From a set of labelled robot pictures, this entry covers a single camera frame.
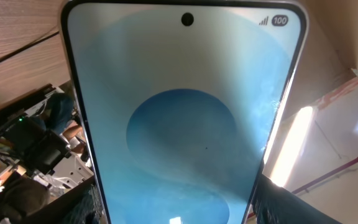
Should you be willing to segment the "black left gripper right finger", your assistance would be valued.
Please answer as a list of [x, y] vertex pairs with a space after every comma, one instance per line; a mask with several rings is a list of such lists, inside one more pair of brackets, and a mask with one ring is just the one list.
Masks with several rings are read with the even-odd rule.
[[252, 200], [257, 224], [338, 224], [288, 190], [261, 175]]

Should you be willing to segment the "blue screen Galaxy smartphone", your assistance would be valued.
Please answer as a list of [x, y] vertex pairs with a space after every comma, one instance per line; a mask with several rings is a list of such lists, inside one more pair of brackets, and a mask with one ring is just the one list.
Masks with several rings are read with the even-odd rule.
[[67, 1], [109, 223], [243, 223], [308, 31], [295, 1]]

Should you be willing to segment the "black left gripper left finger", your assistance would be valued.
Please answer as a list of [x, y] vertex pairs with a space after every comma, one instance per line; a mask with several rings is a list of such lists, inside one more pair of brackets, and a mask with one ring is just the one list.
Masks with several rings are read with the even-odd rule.
[[96, 181], [91, 177], [38, 212], [24, 218], [21, 223], [99, 223], [102, 210]]

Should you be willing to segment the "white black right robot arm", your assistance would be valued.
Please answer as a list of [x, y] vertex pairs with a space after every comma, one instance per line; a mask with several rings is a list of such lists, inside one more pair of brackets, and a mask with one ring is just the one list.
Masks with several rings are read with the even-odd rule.
[[84, 210], [69, 212], [93, 179], [85, 154], [61, 88], [45, 85], [0, 109], [0, 223], [84, 223]]

